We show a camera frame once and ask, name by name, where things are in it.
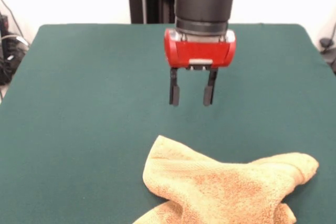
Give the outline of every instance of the crumpled towel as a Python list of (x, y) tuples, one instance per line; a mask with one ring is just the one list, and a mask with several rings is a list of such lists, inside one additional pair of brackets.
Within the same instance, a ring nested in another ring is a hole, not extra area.
[(143, 181), (169, 201), (134, 224), (292, 224), (281, 203), (316, 173), (319, 163), (301, 153), (281, 154), (248, 164), (226, 164), (159, 136), (148, 155)]

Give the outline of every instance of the green table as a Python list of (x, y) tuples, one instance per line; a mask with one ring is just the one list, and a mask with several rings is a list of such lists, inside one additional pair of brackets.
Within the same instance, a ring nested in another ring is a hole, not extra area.
[(179, 71), (168, 105), (164, 25), (43, 26), (0, 106), (0, 223), (131, 223), (163, 200), (142, 182), (165, 135), (223, 162), (304, 152), (318, 174), (286, 199), (298, 223), (336, 219), (336, 79), (297, 25), (231, 25), (237, 53)]

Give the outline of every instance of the towel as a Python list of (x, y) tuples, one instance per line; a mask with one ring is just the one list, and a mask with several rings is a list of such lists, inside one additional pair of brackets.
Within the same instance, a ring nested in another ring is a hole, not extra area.
[(281, 201), (310, 180), (318, 166), (301, 153), (248, 164), (221, 163), (159, 136), (146, 160), (143, 181), (169, 201), (134, 224), (293, 224), (293, 212)]

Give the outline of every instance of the table surface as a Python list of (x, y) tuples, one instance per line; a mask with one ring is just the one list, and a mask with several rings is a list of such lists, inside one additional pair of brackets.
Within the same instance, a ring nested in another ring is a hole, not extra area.
[(336, 79), (298, 25), (231, 25), (237, 52), (203, 106), (207, 72), (179, 71), (168, 105), (165, 25), (43, 26), (0, 106), (0, 223), (132, 223), (163, 200), (142, 182), (162, 134), (223, 162), (311, 154), (286, 198), (298, 223), (336, 219)]

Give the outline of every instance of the power cord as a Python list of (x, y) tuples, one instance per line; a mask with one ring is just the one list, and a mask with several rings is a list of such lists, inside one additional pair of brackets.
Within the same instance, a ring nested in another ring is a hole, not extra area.
[(18, 23), (17, 23), (14, 15), (13, 15), (12, 10), (8, 7), (8, 5), (6, 5), (6, 3), (4, 2), (4, 0), (0, 0), (0, 1), (3, 3), (3, 5), (7, 8), (7, 10), (9, 11), (9, 13), (11, 14), (11, 16), (12, 16), (12, 18), (14, 20), (14, 23), (15, 23), (17, 29), (19, 30), (19, 33), (20, 33), (21, 37), (23, 37), (23, 33), (22, 33), (22, 31), (21, 31), (21, 29), (20, 29), (20, 27), (19, 27), (19, 25), (18, 25)]

